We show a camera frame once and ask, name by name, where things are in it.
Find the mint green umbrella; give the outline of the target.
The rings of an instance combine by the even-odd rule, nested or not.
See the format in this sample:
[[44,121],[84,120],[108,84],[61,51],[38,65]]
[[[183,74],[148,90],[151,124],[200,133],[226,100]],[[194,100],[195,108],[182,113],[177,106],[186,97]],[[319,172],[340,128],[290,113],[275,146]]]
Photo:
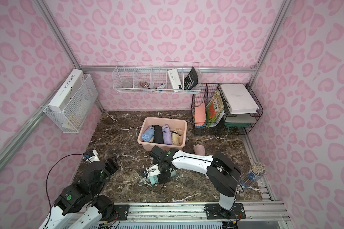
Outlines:
[[176,176],[176,170],[170,169],[169,172],[159,174],[157,176],[152,176],[149,177],[149,181],[151,182],[152,185],[154,184],[164,184],[168,183],[172,180],[172,177]]

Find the lilac umbrella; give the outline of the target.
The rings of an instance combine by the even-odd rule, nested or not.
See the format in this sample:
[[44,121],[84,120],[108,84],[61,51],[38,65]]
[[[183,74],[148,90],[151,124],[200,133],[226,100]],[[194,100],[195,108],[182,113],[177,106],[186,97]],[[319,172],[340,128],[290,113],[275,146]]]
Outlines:
[[170,128],[168,126],[168,124],[165,124],[162,127],[162,137],[163,137],[163,143],[165,145],[172,145],[173,141],[172,141],[172,133],[170,131]]

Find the beige umbrella black trim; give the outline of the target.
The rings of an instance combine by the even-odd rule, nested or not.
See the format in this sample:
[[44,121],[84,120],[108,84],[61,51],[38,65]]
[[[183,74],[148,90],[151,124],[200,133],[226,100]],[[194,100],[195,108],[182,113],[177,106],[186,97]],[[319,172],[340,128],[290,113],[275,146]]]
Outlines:
[[172,144],[174,146],[181,146],[181,137],[183,136],[183,131],[180,128],[177,128],[171,132]]

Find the pink plastic storage box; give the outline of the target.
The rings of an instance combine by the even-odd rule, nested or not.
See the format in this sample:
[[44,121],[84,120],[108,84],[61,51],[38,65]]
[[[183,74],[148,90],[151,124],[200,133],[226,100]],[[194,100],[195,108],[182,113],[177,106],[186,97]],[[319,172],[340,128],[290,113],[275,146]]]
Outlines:
[[[177,133],[181,135],[179,137],[179,146],[175,145],[166,145],[166,144],[156,144],[156,143],[150,143],[145,142],[142,140],[142,134],[148,129],[149,126],[152,125],[159,125],[163,126],[165,124],[168,124],[171,131],[177,130]],[[159,148],[163,150],[169,150],[171,148],[182,150],[186,143],[186,134],[187,134],[187,122],[181,119],[168,119],[168,118],[160,118],[160,117],[146,117],[144,119],[143,125],[141,127],[139,136],[137,138],[137,141],[140,145],[143,146],[143,148],[146,151],[151,151],[154,146],[158,146]]]

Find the light blue umbrella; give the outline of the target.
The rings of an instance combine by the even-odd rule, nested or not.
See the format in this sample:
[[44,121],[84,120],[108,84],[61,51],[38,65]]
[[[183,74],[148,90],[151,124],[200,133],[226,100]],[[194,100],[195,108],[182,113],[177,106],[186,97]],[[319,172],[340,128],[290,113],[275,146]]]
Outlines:
[[149,128],[146,129],[145,132],[141,135],[142,141],[152,143],[154,141],[154,133],[155,133],[154,127],[149,126]]

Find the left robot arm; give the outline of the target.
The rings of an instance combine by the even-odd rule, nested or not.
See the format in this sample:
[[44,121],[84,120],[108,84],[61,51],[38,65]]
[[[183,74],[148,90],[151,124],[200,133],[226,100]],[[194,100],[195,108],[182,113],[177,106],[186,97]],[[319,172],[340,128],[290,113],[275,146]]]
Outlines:
[[62,229],[87,204],[90,205],[89,208],[70,226],[71,229],[86,229],[99,221],[121,220],[113,201],[101,195],[105,184],[118,169],[119,165],[115,156],[108,158],[105,162],[93,156],[83,175],[63,189],[39,228]]

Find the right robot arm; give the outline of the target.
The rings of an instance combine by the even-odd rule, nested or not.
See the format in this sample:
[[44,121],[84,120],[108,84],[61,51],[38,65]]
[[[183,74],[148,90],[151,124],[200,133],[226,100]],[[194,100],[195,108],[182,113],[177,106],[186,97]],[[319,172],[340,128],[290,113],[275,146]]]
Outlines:
[[220,208],[233,210],[242,172],[228,156],[223,153],[200,156],[175,148],[166,151],[158,146],[154,146],[149,155],[153,159],[153,166],[144,172],[146,178],[156,178],[158,183],[164,184],[172,176],[173,170],[185,169],[203,174],[220,193]]

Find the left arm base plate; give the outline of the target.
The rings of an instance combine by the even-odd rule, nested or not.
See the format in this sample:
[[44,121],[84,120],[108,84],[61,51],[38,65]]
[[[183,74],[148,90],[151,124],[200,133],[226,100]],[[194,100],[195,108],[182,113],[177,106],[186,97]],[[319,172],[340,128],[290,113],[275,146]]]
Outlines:
[[107,206],[102,212],[102,221],[126,221],[129,214],[130,205],[127,204],[116,204]]

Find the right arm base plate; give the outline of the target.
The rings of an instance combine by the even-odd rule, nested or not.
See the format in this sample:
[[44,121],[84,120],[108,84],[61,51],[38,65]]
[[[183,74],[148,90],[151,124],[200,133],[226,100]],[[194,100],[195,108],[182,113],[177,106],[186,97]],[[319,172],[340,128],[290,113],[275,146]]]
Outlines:
[[213,219],[246,219],[246,211],[241,203],[235,203],[230,210],[225,210],[219,204],[205,204],[203,210],[209,220]]

